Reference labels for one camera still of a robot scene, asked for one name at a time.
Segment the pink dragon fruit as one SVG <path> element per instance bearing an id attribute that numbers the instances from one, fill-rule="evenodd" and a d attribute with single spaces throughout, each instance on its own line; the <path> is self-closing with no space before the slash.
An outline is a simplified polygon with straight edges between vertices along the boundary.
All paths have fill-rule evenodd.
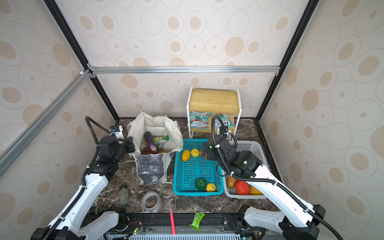
<path id="1" fill-rule="evenodd" d="M 153 151 L 153 150 L 151 150 L 149 147 L 145 147 L 145 148 L 141 151 L 141 154 L 142 154 L 142 155 L 157 154 L 157 153 L 158 153 L 157 150 Z"/>

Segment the purple eggplant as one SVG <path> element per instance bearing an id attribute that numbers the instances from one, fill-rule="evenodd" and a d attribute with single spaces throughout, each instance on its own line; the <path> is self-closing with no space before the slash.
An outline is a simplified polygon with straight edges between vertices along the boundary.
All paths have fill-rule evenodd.
<path id="1" fill-rule="evenodd" d="M 145 141 L 146 141 L 148 147 L 149 147 L 151 150 L 153 150 L 153 151 L 157 150 L 157 151 L 158 151 L 158 149 L 157 149 L 157 147 L 156 147 L 156 144 L 155 144 L 155 142 L 154 142 L 154 139 L 153 139 L 153 136 L 152 136 L 151 132 L 145 132 L 145 133 L 144 133 L 144 139 L 145 139 Z"/>

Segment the white canvas grocery bag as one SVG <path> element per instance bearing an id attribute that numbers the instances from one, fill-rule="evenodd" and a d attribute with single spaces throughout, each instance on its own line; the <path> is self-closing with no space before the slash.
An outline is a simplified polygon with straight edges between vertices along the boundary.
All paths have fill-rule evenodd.
<path id="1" fill-rule="evenodd" d="M 183 149 L 179 123 L 167 116 L 152 117 L 141 112 L 127 130 L 135 147 L 130 156 L 135 159 L 140 184 L 165 183 L 173 156 Z"/>

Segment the green yellow snack bag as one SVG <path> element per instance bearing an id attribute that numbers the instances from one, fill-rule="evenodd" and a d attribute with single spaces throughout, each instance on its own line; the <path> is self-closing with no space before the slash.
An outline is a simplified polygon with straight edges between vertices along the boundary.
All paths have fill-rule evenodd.
<path id="1" fill-rule="evenodd" d="M 170 140 L 169 136 L 155 136 L 153 137 L 156 146 L 164 144 Z"/>

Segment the red apple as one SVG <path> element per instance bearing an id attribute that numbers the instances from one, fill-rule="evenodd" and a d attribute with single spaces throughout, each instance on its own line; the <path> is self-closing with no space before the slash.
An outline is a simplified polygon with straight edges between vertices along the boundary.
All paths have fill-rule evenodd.
<path id="1" fill-rule="evenodd" d="M 244 181 L 237 181 L 235 189 L 238 195 L 248 195 L 251 191 L 250 186 Z"/>

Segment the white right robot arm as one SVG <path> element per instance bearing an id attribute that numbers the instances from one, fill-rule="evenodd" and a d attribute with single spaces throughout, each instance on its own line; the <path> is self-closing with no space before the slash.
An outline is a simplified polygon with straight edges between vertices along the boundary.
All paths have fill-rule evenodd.
<path id="1" fill-rule="evenodd" d="M 250 227 L 261 227 L 286 240 L 316 240 L 325 209 L 300 199 L 279 181 L 250 150 L 237 151 L 226 137 L 215 135 L 204 143 L 201 156 L 217 162 L 231 177 L 256 188 L 279 208 L 277 212 L 242 207 L 240 216 Z"/>

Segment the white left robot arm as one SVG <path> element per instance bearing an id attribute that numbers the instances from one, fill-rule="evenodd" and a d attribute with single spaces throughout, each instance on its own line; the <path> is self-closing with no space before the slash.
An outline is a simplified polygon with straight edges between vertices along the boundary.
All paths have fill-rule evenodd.
<path id="1" fill-rule="evenodd" d="M 110 229 L 125 231 L 129 221 L 126 210 L 92 205 L 112 180 L 120 160 L 134 150 L 132 138 L 124 138 L 122 126 L 111 126 L 110 134 L 97 143 L 99 157 L 87 167 L 76 194 L 47 227 L 37 228 L 31 239 L 97 240 Z"/>

